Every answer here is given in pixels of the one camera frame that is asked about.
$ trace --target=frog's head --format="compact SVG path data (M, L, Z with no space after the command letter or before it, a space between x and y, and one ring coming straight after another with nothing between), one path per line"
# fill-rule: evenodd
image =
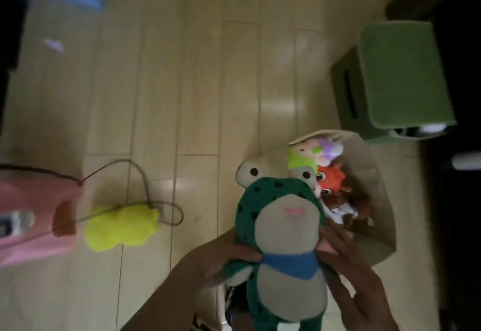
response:
M243 163L237 182L245 193L237 206L239 240L263 253L301 254L313 250L325 215L313 193L316 174L310 166L291 169L289 178L262 174L255 162Z

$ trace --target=person's left hand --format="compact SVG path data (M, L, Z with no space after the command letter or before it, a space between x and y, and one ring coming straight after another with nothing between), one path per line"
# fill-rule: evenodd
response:
M222 269L231 260L259 262L262 254L246 245L235 243L234 229L190 251L177 267L187 272L196 286L212 287L222 282Z

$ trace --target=cable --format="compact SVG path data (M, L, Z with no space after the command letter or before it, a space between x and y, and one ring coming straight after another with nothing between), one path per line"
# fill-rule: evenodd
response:
M116 205L116 206L113 206L112 208L109 208L105 211L97 212L93 215L88 215L88 216L82 217L80 219L75 219L73 221L66 222L62 225L55 226L54 228L52 228L49 231L37 233L35 235L29 236L27 238L24 238L24 239L21 239L21 240L12 242L12 243L0 245L0 252L4 251L4 250L11 249L11 248L14 248L14 247L19 246L19 245L23 245L25 243L32 242L33 240L37 240L41 237L48 236L51 233L53 233L54 231L57 231L59 229L63 229L63 228L66 228L66 227L69 227L69 226L72 226L72 225L75 225L77 223L81 223L81 222L84 222L84 221L88 221L89 219L93 219L94 217L102 216L106 213L119 211L122 208L129 207L129 206L147 205L151 210L155 210L155 211L158 211L158 212L161 211L157 207L158 205L172 206L174 209L176 209L180 213L180 219L177 222L168 222L168 221L165 221L165 220L161 219L161 216L159 216L159 219L157 220L157 222L164 223L164 224L166 224L168 226L171 226L171 227L178 226L183 222L184 211L178 205L176 205L172 202L152 200L151 195L150 195L149 179L147 177L147 174L142 169L142 167L139 164L137 164L135 161L133 161L132 159L117 159L117 160L114 160L111 163L105 164L100 169L95 170L93 173L90 173L88 176L86 176L85 178L83 178L81 180L79 180L75 177L59 174L59 173L57 173L53 170L34 168L34 167L28 167L28 166L23 166L23 165L20 166L20 165L14 165L14 164L0 164L0 170L16 170L16 171L28 171L28 172L34 172L34 173L48 174L48 175L53 175L53 176L56 176L56 177L59 177L59 178L72 180L75 183L77 183L79 186L82 186L85 183L85 181L87 179L89 179L90 177L94 176L95 174L97 174L101 170L104 170L105 168L109 167L110 165L114 165L114 164L118 164L118 163L128 163L129 165L133 166L138 171L138 173L141 175L142 184L144 186L144 191L145 191L145 198L146 198L145 201L128 203L127 199L126 199L124 201L123 205Z

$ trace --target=forearm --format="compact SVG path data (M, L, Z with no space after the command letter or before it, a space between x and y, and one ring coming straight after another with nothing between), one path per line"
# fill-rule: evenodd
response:
M181 261L122 331L189 330L200 289L196 274Z

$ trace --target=yellow object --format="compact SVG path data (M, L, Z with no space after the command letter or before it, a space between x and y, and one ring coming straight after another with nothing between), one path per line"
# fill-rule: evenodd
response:
M91 214L108 211L98 207ZM90 219L85 227L85 241L96 252L112 249L118 243L139 246L157 231L159 212L147 205L123 207Z

